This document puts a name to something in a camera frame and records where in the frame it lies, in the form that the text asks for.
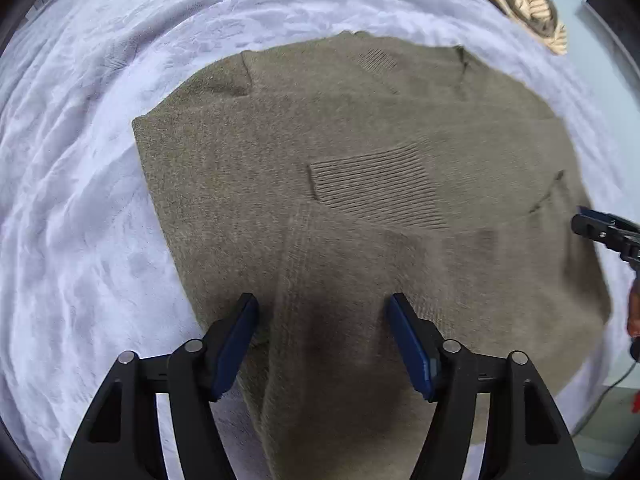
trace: knit fabric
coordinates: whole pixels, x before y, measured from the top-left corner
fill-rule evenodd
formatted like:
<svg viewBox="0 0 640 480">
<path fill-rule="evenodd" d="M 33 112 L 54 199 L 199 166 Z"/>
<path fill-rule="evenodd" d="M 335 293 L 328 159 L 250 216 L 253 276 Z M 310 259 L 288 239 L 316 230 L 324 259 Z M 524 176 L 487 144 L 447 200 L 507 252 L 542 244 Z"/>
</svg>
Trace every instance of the knit fabric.
<svg viewBox="0 0 640 480">
<path fill-rule="evenodd" d="M 553 392 L 600 337 L 564 127 L 462 48 L 343 33 L 243 52 L 133 127 L 203 328 L 243 291 L 260 302 L 240 381 L 275 479 L 409 478 L 433 406 L 386 326 L 393 292 L 475 352 L 527 352 Z"/>
</svg>

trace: bed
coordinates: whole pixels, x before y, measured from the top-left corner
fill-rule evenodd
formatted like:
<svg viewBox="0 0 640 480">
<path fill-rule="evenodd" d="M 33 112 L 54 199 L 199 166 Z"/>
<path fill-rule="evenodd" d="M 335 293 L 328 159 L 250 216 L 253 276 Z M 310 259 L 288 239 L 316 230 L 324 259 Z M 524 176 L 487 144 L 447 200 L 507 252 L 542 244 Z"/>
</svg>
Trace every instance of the bed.
<svg viewBox="0 0 640 480">
<path fill-rule="evenodd" d="M 202 334 L 146 189 L 131 128 L 200 68 L 241 50 L 366 30 L 463 44 L 564 119 L 594 208 L 631 216 L 607 125 L 565 57 L 485 0 L 49 0 L 0 57 L 0 416 L 43 479 L 60 476 L 115 357 Z M 632 273 L 597 247 L 612 298 L 602 344 L 557 396 L 569 427 L 628 344 Z M 239 479 L 268 478 L 238 390 L 214 406 Z M 170 478 L 181 472 L 159 403 Z M 480 446 L 466 478 L 477 477 Z"/>
</svg>

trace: white blanket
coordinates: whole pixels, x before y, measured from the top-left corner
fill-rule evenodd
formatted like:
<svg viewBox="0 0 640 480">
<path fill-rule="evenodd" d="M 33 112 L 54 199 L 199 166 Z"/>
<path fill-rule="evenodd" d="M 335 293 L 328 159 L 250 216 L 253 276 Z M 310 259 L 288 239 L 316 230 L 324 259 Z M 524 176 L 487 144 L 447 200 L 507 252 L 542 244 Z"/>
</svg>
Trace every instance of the white blanket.
<svg viewBox="0 0 640 480">
<path fill-rule="evenodd" d="M 201 333 L 131 120 L 223 57 L 342 30 L 463 44 L 522 80 L 566 121 L 594 207 L 628 214 L 604 120 L 568 60 L 485 0 L 50 0 L 0 58 L 0 414 L 44 480 L 59 477 L 119 352 L 171 352 Z M 569 425 L 628 342 L 632 275 L 598 251 L 614 313 L 604 345 L 558 396 Z M 163 407 L 168 469 L 180 478 Z M 264 478 L 237 392 L 217 415 L 238 478 Z"/>
</svg>

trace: light blue floor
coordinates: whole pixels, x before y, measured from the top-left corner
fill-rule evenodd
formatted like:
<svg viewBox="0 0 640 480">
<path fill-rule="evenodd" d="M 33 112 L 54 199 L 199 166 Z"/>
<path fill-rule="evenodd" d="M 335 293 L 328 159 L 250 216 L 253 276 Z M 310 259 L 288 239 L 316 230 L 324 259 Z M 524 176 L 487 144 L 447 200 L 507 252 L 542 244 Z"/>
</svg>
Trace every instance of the light blue floor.
<svg viewBox="0 0 640 480">
<path fill-rule="evenodd" d="M 567 56 L 607 119 L 611 142 L 618 148 L 628 183 L 629 201 L 640 222 L 640 79 L 615 46 L 606 29 L 583 4 L 585 0 L 553 0 L 566 23 Z"/>
</svg>

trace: silver screw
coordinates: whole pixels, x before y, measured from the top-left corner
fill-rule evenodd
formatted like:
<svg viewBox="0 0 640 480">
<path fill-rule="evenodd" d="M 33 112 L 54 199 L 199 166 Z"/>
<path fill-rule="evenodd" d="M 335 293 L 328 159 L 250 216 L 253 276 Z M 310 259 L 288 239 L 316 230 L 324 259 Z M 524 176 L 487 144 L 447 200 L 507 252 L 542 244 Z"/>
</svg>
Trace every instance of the silver screw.
<svg viewBox="0 0 640 480">
<path fill-rule="evenodd" d="M 519 365 L 525 365 L 529 361 L 529 358 L 527 357 L 527 355 L 524 352 L 520 352 L 520 351 L 517 351 L 511 354 L 511 359 L 513 359 L 514 363 Z"/>
<path fill-rule="evenodd" d="M 445 352 L 449 352 L 450 354 L 457 354 L 458 352 L 460 352 L 462 345 L 455 339 L 447 339 L 444 343 L 442 343 L 442 348 Z"/>
<path fill-rule="evenodd" d="M 184 349 L 190 353 L 199 352 L 202 350 L 202 341 L 200 339 L 191 339 L 184 344 Z"/>
<path fill-rule="evenodd" d="M 131 350 L 125 350 L 118 356 L 118 362 L 126 365 L 132 362 L 135 356 L 136 355 Z"/>
</svg>

